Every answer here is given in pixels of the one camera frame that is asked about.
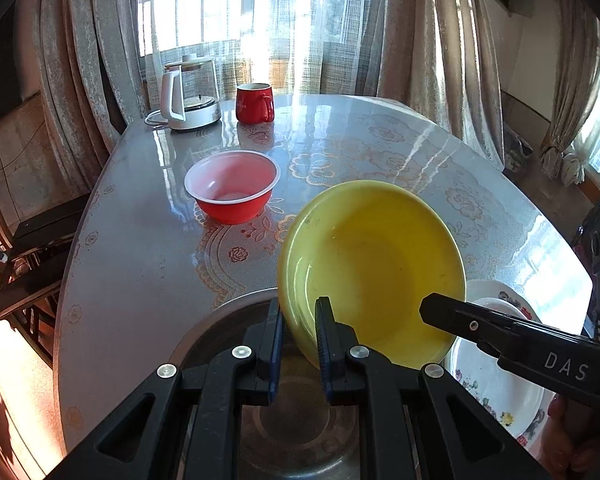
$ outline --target red bowl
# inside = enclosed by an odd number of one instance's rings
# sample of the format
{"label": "red bowl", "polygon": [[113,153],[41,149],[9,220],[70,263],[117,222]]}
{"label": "red bowl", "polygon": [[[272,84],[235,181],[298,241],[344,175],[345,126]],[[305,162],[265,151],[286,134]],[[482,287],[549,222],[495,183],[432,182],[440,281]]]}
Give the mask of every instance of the red bowl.
{"label": "red bowl", "polygon": [[235,150],[194,164],[184,177],[184,187],[217,222],[241,224],[258,215],[279,179],[280,167],[270,156]]}

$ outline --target mug handle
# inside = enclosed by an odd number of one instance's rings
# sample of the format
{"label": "mug handle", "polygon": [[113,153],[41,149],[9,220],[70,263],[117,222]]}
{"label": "mug handle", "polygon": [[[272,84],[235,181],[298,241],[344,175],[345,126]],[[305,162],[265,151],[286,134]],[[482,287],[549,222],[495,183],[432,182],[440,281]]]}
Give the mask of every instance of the mug handle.
{"label": "mug handle", "polygon": [[264,119],[264,121],[266,123],[270,123],[273,120],[273,101],[268,95],[263,95],[262,98],[264,99],[267,107],[267,118]]}

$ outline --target kettle base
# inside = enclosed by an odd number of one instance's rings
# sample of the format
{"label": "kettle base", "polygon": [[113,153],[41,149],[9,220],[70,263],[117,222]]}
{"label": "kettle base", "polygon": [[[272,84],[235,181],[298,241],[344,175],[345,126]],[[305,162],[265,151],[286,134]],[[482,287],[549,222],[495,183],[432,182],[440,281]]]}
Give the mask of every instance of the kettle base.
{"label": "kettle base", "polygon": [[204,108],[198,108],[197,110],[189,110],[184,112],[184,121],[175,121],[170,119],[168,122],[169,127],[172,130],[187,131],[202,128],[209,124],[215,123],[220,118],[220,103],[215,102]]}

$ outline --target metal screw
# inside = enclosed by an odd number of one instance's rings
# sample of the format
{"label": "metal screw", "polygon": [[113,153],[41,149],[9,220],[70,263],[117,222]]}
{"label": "metal screw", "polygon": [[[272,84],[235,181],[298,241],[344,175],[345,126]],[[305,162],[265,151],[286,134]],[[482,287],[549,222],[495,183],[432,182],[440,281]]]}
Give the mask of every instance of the metal screw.
{"label": "metal screw", "polygon": [[351,354],[351,357],[355,357],[356,359],[364,359],[365,357],[369,357],[369,348],[362,345],[356,345],[349,349],[349,353]]}
{"label": "metal screw", "polygon": [[163,379],[168,379],[169,377],[173,377],[178,369],[172,364],[164,364],[160,365],[156,370],[158,377],[162,377]]}
{"label": "metal screw", "polygon": [[429,377],[433,377],[437,379],[442,377],[445,374],[444,368],[440,365],[430,364],[424,367],[424,373],[426,373]]}
{"label": "metal screw", "polygon": [[240,345],[231,350],[231,355],[236,359],[246,359],[251,355],[251,348],[246,345]]}

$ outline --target wall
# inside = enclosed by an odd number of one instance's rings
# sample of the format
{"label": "wall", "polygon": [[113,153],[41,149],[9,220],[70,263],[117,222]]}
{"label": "wall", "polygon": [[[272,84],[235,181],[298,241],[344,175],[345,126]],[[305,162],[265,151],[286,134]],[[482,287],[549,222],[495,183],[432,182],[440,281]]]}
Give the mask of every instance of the wall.
{"label": "wall", "polygon": [[523,20],[515,68],[503,89],[551,120],[560,48],[557,0],[536,0],[534,16]]}
{"label": "wall", "polygon": [[501,92],[502,119],[507,126],[523,137],[536,153],[542,152],[542,141],[549,131],[550,122],[515,97]]}
{"label": "wall", "polygon": [[500,88],[507,90],[513,76],[522,39],[523,16],[509,13],[496,0],[484,0],[491,22],[491,34],[496,47]]}
{"label": "wall", "polygon": [[0,211],[13,231],[21,221],[72,198],[36,94],[0,119]]}

